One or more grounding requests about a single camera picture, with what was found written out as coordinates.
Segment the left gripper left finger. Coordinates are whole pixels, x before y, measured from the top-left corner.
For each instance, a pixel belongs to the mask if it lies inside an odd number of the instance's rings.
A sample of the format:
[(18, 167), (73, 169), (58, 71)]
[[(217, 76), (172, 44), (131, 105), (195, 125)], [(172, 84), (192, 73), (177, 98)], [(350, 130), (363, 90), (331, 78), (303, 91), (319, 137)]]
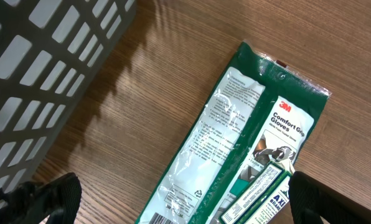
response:
[(81, 198), (81, 183), (73, 172), (47, 184), (27, 181), (9, 192), (0, 189), (0, 224), (73, 224)]

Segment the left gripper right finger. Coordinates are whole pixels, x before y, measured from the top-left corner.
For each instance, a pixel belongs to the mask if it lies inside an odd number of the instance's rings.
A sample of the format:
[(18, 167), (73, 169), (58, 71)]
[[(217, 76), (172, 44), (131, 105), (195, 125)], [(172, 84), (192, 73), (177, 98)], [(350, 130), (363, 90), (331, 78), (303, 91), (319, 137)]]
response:
[(289, 180), (289, 203), (295, 224), (371, 223), (371, 210), (300, 171)]

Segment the green white balm box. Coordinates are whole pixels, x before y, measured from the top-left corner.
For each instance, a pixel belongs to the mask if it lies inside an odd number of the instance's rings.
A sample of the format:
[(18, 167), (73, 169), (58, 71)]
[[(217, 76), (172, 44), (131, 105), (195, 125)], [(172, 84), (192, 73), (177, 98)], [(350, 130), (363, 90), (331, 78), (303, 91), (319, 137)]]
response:
[(224, 224), (267, 224), (289, 202), (291, 173), (270, 162), (223, 212)]

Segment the green white gloves package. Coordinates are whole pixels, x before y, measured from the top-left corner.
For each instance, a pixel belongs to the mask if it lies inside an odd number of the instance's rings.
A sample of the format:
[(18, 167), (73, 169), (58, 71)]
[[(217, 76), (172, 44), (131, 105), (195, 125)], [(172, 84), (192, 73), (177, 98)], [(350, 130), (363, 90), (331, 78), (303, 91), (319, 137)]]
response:
[(295, 163), (331, 93), (242, 42), (138, 223), (220, 223), (270, 162)]

